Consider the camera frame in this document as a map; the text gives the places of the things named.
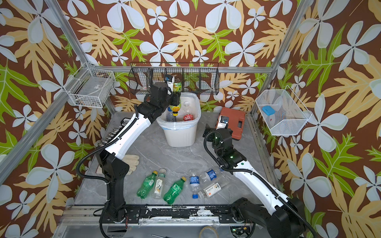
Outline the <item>tall green yellow bottle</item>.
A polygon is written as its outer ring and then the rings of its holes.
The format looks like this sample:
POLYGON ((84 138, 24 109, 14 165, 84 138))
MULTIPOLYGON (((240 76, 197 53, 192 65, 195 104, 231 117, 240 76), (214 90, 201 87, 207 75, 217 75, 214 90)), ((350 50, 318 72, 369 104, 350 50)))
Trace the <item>tall green yellow bottle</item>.
POLYGON ((182 82, 180 79, 175 78, 175 81, 173 83, 173 93, 172 93, 173 98, 170 105, 170 109, 174 117, 178 115, 181 109, 181 99, 180 99, 181 92, 182 92, 182 82))

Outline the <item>blue label water bottle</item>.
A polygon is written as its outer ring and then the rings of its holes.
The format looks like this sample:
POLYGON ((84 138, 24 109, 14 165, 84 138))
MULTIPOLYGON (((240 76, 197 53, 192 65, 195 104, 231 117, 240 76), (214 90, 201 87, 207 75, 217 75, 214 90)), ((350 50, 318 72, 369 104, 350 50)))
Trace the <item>blue label water bottle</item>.
POLYGON ((170 107, 167 108, 167 115, 166 115, 166 121, 167 122, 176 122, 176 117, 173 115, 173 112, 170 107))
POLYGON ((199 191, 200 191, 200 181, 199 181, 199 174, 197 170, 190 170, 190 177, 189 177, 190 187, 192 190, 192 198, 198 199, 199 198, 199 191))

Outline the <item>red label soda bottle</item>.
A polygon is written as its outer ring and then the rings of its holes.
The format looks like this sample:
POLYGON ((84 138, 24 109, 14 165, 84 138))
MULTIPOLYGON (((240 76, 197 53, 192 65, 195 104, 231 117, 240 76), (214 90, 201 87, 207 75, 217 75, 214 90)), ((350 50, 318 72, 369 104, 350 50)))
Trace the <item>red label soda bottle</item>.
POLYGON ((190 102, 184 102, 184 104, 182 106, 182 109, 183 109, 183 112, 184 112, 183 121, 185 121, 185 122, 187 122, 187 121, 193 121, 194 120, 194 116, 191 113, 190 102))

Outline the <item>blue cap water bottle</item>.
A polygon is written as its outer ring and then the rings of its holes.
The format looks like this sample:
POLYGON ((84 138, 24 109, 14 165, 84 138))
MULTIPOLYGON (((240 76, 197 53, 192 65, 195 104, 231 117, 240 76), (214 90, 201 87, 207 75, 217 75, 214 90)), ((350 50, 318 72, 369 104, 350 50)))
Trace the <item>blue cap water bottle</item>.
POLYGON ((208 170, 202 172, 199 178, 203 183, 212 182, 221 178, 223 175, 222 173, 223 170, 219 167, 209 168, 208 170))

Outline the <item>clear bottle white label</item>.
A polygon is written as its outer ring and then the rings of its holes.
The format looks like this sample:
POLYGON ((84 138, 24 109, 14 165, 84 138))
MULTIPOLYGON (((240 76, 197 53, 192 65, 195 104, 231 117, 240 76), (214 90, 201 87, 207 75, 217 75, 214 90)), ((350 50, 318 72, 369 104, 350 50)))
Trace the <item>clear bottle white label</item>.
POLYGON ((214 195, 221 192, 222 190, 224 190, 225 188, 228 188, 229 185, 230 184, 226 182, 214 182, 206 186, 205 188, 202 188, 197 195, 199 198, 202 198, 202 199, 211 198, 214 195))

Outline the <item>green soda bottle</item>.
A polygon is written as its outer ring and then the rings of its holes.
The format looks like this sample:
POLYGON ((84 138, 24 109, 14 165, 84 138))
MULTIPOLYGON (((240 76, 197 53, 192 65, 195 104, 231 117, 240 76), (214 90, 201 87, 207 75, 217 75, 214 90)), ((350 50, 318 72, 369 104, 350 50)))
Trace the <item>green soda bottle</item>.
POLYGON ((172 205, 176 198, 181 194, 184 188, 184 184, 187 181, 185 177, 181 177, 179 180, 174 182, 169 190, 165 193, 163 199, 168 205, 172 205))
POLYGON ((156 177, 158 175, 157 171, 153 171, 151 175, 148 175, 145 180, 143 181, 141 187, 137 191, 137 196, 141 199, 146 199, 148 197, 148 194, 152 190, 156 177))

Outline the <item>white label drink bottle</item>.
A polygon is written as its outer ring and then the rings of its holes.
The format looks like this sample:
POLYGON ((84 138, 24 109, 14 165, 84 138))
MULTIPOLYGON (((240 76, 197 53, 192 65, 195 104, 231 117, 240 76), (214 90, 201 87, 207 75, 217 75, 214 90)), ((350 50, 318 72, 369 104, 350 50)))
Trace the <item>white label drink bottle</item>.
POLYGON ((162 198, 162 191, 165 185, 166 172, 167 172, 166 169, 160 169, 158 172, 158 176, 154 184, 154 191, 152 194, 152 197, 155 199, 162 198))

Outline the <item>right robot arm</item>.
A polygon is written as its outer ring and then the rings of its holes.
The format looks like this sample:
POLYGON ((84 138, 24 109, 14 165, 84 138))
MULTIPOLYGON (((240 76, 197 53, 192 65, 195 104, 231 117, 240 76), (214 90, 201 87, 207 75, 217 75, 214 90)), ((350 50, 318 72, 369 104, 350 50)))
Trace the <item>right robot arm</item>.
POLYGON ((318 237, 302 214, 305 208, 303 202, 290 199, 253 168, 247 158, 233 147, 233 132, 228 125, 229 118, 219 116, 216 128, 206 126, 203 146, 223 171, 242 181, 261 201, 261 205, 256 205, 246 198, 236 200, 231 204, 232 217, 266 228, 272 238, 298 238, 306 231, 318 237))

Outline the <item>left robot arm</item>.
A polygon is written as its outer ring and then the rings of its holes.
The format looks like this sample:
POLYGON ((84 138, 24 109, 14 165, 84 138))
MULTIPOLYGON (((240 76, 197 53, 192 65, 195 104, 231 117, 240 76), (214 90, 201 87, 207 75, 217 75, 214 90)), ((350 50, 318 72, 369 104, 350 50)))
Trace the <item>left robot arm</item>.
POLYGON ((129 172, 129 165, 123 158, 140 136, 168 107, 180 102, 180 92, 175 92, 175 77, 165 75, 164 80, 150 86, 149 100, 135 107, 135 114, 129 122, 117 130, 116 135, 104 145, 84 156, 77 164, 76 173, 81 178, 102 180, 107 186, 107 199, 100 221, 110 220, 121 223, 125 219, 124 179, 129 172), (96 155, 103 176, 91 176, 81 172, 83 162, 96 155))

